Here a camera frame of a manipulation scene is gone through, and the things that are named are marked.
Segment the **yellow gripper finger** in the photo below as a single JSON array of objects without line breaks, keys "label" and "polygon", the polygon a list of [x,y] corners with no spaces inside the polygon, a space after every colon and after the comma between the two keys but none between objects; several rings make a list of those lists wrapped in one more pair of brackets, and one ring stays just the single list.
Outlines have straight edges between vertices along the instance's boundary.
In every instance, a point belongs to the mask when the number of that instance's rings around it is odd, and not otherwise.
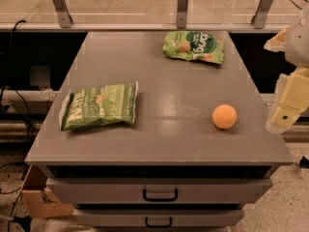
[{"label": "yellow gripper finger", "polygon": [[297,67],[290,75],[280,74],[275,99],[267,115],[267,131],[287,131],[308,108],[309,69]]},{"label": "yellow gripper finger", "polygon": [[288,29],[282,29],[279,33],[277,33],[274,37],[264,45],[264,49],[272,52],[284,52],[286,49],[286,37],[287,37]]}]

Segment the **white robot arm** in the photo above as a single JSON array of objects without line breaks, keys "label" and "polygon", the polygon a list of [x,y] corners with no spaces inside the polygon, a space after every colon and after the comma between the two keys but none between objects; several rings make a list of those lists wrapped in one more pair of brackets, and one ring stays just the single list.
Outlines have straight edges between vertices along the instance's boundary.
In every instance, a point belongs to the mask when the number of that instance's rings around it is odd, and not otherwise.
[{"label": "white robot arm", "polygon": [[280,74],[275,99],[268,112],[266,129],[287,131],[309,108],[309,6],[302,9],[287,29],[281,30],[264,49],[285,53],[285,60],[296,66],[289,75]]}]

